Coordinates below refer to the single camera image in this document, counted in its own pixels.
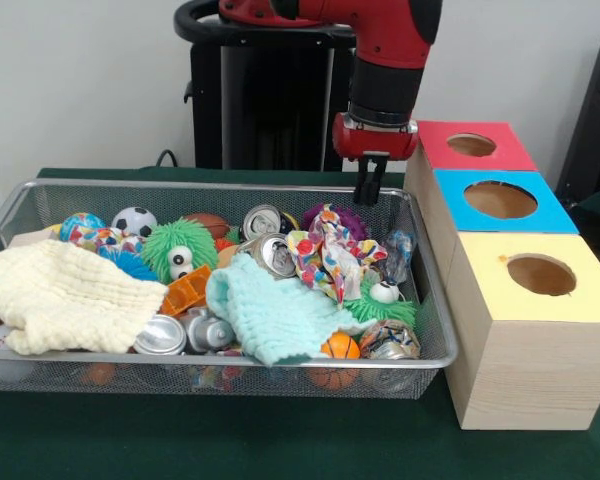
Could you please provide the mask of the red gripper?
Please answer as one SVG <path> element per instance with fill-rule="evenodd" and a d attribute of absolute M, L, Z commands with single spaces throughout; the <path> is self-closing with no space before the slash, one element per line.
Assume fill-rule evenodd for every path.
<path fill-rule="evenodd" d="M 399 128 L 376 127 L 354 120 L 348 113 L 337 113 L 332 139 L 340 157 L 359 159 L 354 202 L 375 205 L 388 159 L 402 161 L 411 157 L 418 144 L 418 124 L 411 119 Z M 369 177 L 371 161 L 375 164 L 372 178 Z"/>

